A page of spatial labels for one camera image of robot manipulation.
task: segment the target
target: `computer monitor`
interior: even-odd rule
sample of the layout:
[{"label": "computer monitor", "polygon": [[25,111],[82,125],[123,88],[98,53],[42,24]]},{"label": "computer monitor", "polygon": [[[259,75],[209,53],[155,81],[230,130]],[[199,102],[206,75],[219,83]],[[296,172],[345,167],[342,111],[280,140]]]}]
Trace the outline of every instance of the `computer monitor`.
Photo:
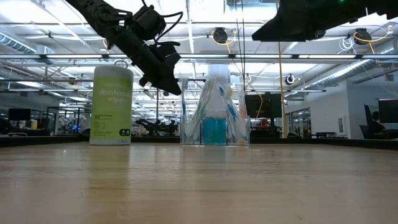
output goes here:
[{"label": "computer monitor", "polygon": [[9,121],[30,121],[30,109],[10,108],[8,109]]},{"label": "computer monitor", "polygon": [[398,99],[379,100],[380,122],[398,123]]},{"label": "computer monitor", "polygon": [[282,100],[280,94],[265,94],[261,99],[259,95],[246,95],[246,110],[251,118],[281,118],[282,117]]}]

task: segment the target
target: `green label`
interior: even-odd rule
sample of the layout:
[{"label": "green label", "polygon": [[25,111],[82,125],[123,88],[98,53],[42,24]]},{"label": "green label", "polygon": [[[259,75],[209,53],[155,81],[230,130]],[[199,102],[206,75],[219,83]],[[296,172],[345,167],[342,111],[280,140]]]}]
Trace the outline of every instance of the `green label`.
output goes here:
[{"label": "green label", "polygon": [[131,98],[132,80],[95,78],[90,138],[128,141],[131,135]]}]

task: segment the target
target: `wooden table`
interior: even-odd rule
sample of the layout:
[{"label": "wooden table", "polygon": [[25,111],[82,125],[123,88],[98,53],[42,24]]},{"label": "wooden table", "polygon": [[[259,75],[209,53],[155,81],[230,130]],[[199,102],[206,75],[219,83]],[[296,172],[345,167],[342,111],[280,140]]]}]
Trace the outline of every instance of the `wooden table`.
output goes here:
[{"label": "wooden table", "polygon": [[383,223],[398,152],[87,143],[0,149],[0,223]]}]

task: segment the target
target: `ceiling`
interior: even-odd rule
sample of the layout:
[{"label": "ceiling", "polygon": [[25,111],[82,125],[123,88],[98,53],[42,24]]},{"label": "ceiling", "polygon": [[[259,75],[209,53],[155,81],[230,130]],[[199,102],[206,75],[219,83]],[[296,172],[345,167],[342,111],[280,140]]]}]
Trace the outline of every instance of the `ceiling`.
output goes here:
[{"label": "ceiling", "polygon": [[[47,11],[42,10],[30,0],[2,0],[0,1],[0,33],[7,32],[16,39],[28,46],[36,47],[44,45],[49,47],[56,54],[121,54],[122,52],[113,48],[106,51],[103,38],[100,37],[87,24],[80,13],[69,6],[64,0],[44,0],[42,3]],[[107,3],[115,8],[131,11],[135,13],[142,7],[141,0],[107,0]],[[225,45],[216,44],[211,38],[211,32],[216,27],[223,27],[232,41],[230,45],[231,53],[239,54],[239,44],[241,51],[245,54],[277,54],[279,53],[278,42],[256,42],[251,40],[251,35],[258,30],[269,19],[272,19],[277,12],[277,4],[267,3],[261,7],[247,7],[236,10],[234,7],[225,6],[224,1],[214,0],[147,0],[148,5],[153,5],[155,10],[160,14],[173,14],[183,11],[182,20],[172,29],[163,40],[174,40],[181,43],[177,47],[177,51],[181,54],[228,54],[228,48]],[[244,17],[245,25],[243,28],[242,17]],[[176,17],[166,18],[168,26],[171,26]],[[237,19],[239,21],[239,36],[237,33]],[[354,32],[355,28],[367,28],[373,39],[378,39],[386,35],[387,25],[395,25],[398,18],[388,21],[385,16],[376,14],[361,18],[353,24],[343,24],[326,32],[324,38],[308,42],[283,42],[280,43],[280,49],[283,54],[363,54],[369,53],[368,45],[353,45],[353,49],[342,50],[341,41],[347,36],[347,33]],[[392,26],[389,29],[387,37],[379,42],[374,43],[377,48],[389,39],[396,36],[398,26]],[[86,42],[84,45],[76,36]],[[13,49],[0,45],[0,54],[18,54]],[[34,64],[30,60],[23,62],[21,60],[9,60],[16,65],[22,63]],[[57,60],[56,62],[69,62],[68,60]],[[98,63],[99,60],[87,61],[78,60],[78,62]],[[182,60],[175,67],[175,74],[178,77],[201,77],[206,75],[207,66],[211,63],[220,63],[212,59],[208,60]],[[240,60],[235,65],[232,61],[223,61],[229,67],[233,75],[239,76],[241,67]],[[282,75],[293,74],[300,77],[300,82],[309,82],[323,72],[338,66],[341,63],[330,63],[307,60],[305,62],[286,62],[282,64]],[[87,65],[81,67],[64,66],[48,67],[49,72],[54,73],[52,78],[93,78],[93,70],[95,66]],[[29,66],[27,69],[44,74],[45,67],[40,65]],[[255,88],[273,88],[279,89],[279,64],[263,63],[261,61],[246,62],[246,73],[250,74],[251,85]],[[61,85],[60,88],[72,88],[71,86]],[[197,88],[197,84],[192,83],[193,88]]]}]

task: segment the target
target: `wood grain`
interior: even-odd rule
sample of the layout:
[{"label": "wood grain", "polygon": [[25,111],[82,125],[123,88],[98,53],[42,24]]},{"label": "wood grain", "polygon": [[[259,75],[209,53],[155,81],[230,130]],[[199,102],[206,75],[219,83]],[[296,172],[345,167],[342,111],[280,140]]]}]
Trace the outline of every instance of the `wood grain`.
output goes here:
[{"label": "wood grain", "polygon": [[322,145],[0,149],[0,223],[383,223],[398,153]]}]

